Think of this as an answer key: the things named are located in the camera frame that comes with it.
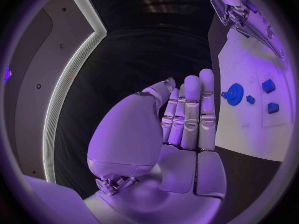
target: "blue gear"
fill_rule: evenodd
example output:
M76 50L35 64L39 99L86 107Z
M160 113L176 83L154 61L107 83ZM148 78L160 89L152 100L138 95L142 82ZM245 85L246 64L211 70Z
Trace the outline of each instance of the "blue gear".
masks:
M227 102L231 106L236 106L238 105L244 95L244 89L240 84L233 84L227 91Z

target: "purple light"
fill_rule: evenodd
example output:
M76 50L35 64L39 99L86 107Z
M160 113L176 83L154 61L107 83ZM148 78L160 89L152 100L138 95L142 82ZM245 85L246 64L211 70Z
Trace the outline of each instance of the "purple light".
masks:
M5 73L5 77L4 77L4 83L11 77L12 73L9 70L9 65L6 67L6 73Z

